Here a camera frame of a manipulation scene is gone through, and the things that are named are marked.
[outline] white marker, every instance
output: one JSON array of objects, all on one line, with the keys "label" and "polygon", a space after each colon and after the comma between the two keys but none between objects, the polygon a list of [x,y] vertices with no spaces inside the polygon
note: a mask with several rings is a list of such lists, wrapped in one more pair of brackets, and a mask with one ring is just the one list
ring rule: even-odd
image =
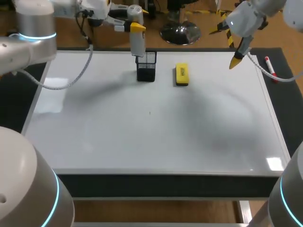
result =
[{"label": "white marker", "polygon": [[269,69],[270,74],[276,77],[276,73],[275,73],[275,71],[274,71],[273,66],[272,66],[271,63],[270,63],[269,57],[265,57],[265,62],[266,62],[266,65],[267,65],[267,67],[268,67],[268,69]]}]

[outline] yellow eraser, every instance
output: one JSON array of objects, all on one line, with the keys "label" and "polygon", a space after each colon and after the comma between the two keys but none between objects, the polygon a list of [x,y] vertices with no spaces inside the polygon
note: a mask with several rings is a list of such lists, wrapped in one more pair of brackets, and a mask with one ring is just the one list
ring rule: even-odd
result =
[{"label": "yellow eraser", "polygon": [[187,86],[189,83],[188,65],[186,63],[176,64],[176,85]]}]

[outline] chair base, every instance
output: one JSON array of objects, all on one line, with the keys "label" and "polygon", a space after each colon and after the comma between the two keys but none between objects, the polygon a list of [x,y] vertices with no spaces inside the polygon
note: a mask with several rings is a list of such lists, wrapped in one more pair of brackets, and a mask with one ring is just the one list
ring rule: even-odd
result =
[{"label": "chair base", "polygon": [[174,45],[189,45],[198,41],[201,37],[200,29],[191,22],[182,24],[170,22],[160,31],[163,40]]}]

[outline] black pen holder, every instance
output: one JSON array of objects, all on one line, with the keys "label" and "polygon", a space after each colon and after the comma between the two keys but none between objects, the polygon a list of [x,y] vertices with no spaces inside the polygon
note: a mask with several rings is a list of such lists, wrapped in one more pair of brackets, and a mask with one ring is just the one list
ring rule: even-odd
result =
[{"label": "black pen holder", "polygon": [[154,82],[156,76],[157,52],[146,52],[136,57],[137,81]]}]

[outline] blue light ring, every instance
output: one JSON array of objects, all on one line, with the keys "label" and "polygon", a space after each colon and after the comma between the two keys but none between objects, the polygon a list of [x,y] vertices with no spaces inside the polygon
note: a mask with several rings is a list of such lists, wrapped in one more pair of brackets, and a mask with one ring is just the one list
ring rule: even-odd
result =
[{"label": "blue light ring", "polygon": [[43,223],[43,225],[41,227],[45,227],[47,225],[47,223],[49,222],[49,220],[52,218],[53,213],[55,212],[55,209],[57,207],[58,204],[58,200],[59,200],[59,180],[57,175],[55,174],[55,172],[53,171],[53,174],[55,175],[56,178],[56,183],[57,183],[57,194],[56,194],[56,199],[55,199],[55,203],[53,204],[53,208],[50,212],[50,214],[48,215],[47,219],[45,220],[45,222]]},{"label": "blue light ring", "polygon": [[35,36],[27,36],[27,35],[23,35],[21,33],[19,33],[19,35],[25,39],[32,39],[32,40],[44,40],[44,39],[51,39],[51,38],[54,38],[57,33],[54,33],[52,35],[49,35],[49,36],[42,36],[42,37],[35,37]]},{"label": "blue light ring", "polygon": [[284,198],[284,195],[283,195],[283,190],[282,190],[282,177],[281,177],[281,180],[280,180],[280,191],[281,191],[281,197],[282,197],[282,201],[284,203],[284,206],[286,208],[286,210],[288,211],[288,213],[290,214],[290,216],[293,218],[293,220],[300,226],[300,227],[303,227],[303,225],[301,224],[301,222],[294,216],[294,214],[291,212],[291,210],[289,209],[286,201],[285,201],[285,198]]}]

